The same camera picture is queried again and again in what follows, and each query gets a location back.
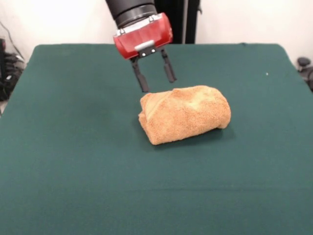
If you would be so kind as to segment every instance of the cable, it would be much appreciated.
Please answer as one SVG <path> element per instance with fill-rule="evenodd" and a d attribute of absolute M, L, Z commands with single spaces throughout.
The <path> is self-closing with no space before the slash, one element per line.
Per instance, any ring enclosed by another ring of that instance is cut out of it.
<path fill-rule="evenodd" d="M 2 28 L 4 28 L 4 30 L 8 33 L 9 39 L 10 39 L 11 44 L 12 44 L 12 46 L 14 47 L 15 51 L 19 54 L 19 56 L 20 56 L 23 60 L 25 60 L 24 57 L 22 56 L 21 52 L 17 49 L 17 47 L 15 46 L 15 44 L 14 44 L 14 42 L 13 42 L 12 37 L 11 37 L 10 30 L 9 30 L 7 27 L 5 27 L 4 24 L 3 24 L 1 21 L 0 21 L 0 25 L 1 25 Z"/>
<path fill-rule="evenodd" d="M 19 65 L 21 60 L 17 58 L 17 54 L 4 53 L 4 71 L 5 77 L 0 79 L 0 101 L 5 101 L 10 98 L 12 91 L 15 88 L 24 69 Z"/>
<path fill-rule="evenodd" d="M 313 70 L 308 73 L 308 81 L 307 81 L 309 88 L 313 92 L 312 82 L 313 82 Z"/>

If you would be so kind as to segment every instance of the folded towel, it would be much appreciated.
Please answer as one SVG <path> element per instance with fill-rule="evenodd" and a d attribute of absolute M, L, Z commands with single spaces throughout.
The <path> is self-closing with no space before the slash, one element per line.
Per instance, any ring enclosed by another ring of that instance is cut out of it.
<path fill-rule="evenodd" d="M 139 122 L 153 145 L 224 129 L 231 111 L 222 93 L 208 86 L 149 93 L 140 100 Z"/>

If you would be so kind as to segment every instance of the table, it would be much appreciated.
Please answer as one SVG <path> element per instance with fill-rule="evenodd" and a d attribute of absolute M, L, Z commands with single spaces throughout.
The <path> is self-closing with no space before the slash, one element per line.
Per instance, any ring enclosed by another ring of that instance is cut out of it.
<path fill-rule="evenodd" d="M 229 127 L 152 146 L 113 45 L 41 45 L 0 120 L 1 235 L 313 234 L 312 94 L 279 45 L 169 45 L 152 92 L 208 85 Z"/>

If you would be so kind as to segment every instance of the towel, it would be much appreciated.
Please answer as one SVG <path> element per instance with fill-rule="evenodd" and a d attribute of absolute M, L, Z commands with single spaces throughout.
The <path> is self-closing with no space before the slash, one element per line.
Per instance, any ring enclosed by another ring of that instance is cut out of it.
<path fill-rule="evenodd" d="M 139 122 L 153 145 L 224 129 L 231 118 L 226 98 L 208 86 L 148 93 L 140 104 Z"/>

